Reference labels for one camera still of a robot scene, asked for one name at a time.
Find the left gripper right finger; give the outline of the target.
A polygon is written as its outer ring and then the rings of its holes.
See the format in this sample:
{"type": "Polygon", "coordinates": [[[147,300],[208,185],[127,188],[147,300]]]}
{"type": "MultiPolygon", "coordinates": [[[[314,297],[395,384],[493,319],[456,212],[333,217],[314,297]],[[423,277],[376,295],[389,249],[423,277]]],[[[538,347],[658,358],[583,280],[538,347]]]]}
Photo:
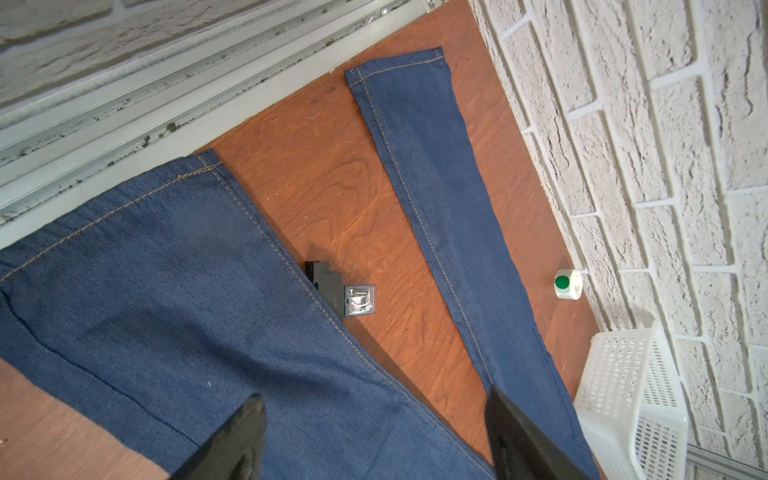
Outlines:
{"type": "Polygon", "coordinates": [[[498,479],[589,479],[497,387],[489,393],[485,422],[498,479]]]}

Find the blue denim trousers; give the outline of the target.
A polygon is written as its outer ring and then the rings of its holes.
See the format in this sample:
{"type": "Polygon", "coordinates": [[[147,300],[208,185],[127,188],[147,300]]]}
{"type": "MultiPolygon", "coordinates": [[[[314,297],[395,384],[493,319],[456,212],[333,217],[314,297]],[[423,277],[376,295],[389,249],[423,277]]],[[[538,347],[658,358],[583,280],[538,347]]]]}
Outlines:
{"type": "MultiPolygon", "coordinates": [[[[441,48],[349,88],[485,389],[599,475],[478,170],[441,48]]],[[[253,395],[266,479],[491,479],[375,363],[212,151],[93,198],[1,252],[1,355],[177,472],[253,395]]]]}

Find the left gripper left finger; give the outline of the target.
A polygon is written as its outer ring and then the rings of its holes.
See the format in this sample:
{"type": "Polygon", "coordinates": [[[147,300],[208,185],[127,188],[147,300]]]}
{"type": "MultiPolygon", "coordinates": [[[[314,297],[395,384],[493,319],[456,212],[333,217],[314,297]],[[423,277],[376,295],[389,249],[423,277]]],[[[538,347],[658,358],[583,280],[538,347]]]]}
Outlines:
{"type": "Polygon", "coordinates": [[[267,413],[254,394],[193,454],[170,479],[259,479],[266,445],[267,413]]]}

